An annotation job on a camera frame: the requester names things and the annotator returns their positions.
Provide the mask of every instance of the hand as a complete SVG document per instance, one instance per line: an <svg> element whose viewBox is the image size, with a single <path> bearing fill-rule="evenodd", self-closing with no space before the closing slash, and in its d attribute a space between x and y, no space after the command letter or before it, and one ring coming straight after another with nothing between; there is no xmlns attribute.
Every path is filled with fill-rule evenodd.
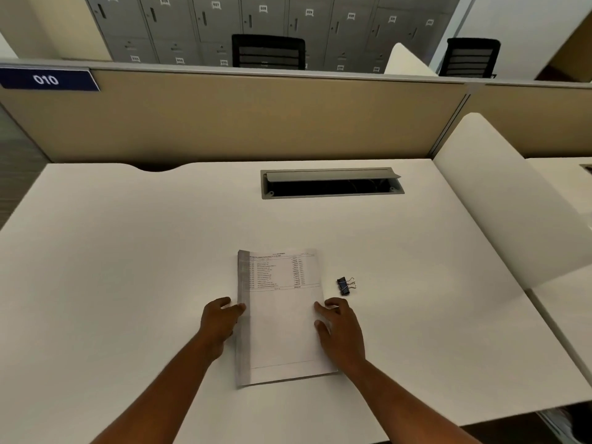
<svg viewBox="0 0 592 444"><path fill-rule="evenodd" d="M355 365L366 360L364 337L356 314L345 299L331 298L325 301L325 308L318 302L314 309L331 322L330 331L322 321L315 321L321 346L331 361L346 375Z"/></svg>
<svg viewBox="0 0 592 444"><path fill-rule="evenodd" d="M230 298L219 298L206 304L199 332L195 336L212 361L222 355L224 342L232 335L234 325L247 308L244 304L222 308L228 304Z"/></svg>

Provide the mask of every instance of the binder clip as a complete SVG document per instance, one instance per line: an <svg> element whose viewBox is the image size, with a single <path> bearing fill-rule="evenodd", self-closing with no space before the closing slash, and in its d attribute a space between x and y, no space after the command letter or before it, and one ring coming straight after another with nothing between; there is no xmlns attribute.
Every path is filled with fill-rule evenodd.
<svg viewBox="0 0 592 444"><path fill-rule="evenodd" d="M356 288L356 281L353 277L350 277L348 280L345 280L345 277L341 279L337 279L337 284L339 285L339 291L341 291L341 296L347 296L349 294L349 289L355 290Z"/></svg>

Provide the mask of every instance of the stack of paper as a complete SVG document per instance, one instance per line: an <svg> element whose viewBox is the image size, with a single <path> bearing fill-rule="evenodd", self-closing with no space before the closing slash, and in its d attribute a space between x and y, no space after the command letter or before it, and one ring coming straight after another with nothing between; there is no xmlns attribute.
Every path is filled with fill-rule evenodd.
<svg viewBox="0 0 592 444"><path fill-rule="evenodd" d="M315 301L323 303L314 249L239 251L238 302L247 310L235 329L238 386L336 371L319 343Z"/></svg>

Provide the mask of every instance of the blue sign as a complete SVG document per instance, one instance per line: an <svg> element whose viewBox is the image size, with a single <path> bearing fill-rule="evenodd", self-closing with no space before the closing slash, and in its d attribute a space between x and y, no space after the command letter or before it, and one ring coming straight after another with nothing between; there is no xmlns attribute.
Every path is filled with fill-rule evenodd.
<svg viewBox="0 0 592 444"><path fill-rule="evenodd" d="M0 67L0 84L4 88L24 90L99 91L99 86L88 69Z"/></svg>

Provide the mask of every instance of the black chair backrest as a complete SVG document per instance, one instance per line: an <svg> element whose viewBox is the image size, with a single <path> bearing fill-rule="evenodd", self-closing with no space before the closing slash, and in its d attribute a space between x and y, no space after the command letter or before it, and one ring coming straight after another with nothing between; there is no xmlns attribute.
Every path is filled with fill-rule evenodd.
<svg viewBox="0 0 592 444"><path fill-rule="evenodd" d="M474 39L455 37L448 39L440 76L491 77L500 41L495 39Z"/></svg>
<svg viewBox="0 0 592 444"><path fill-rule="evenodd" d="M257 34L232 36L233 67L304 70L305 62L305 44L302 39Z"/></svg>

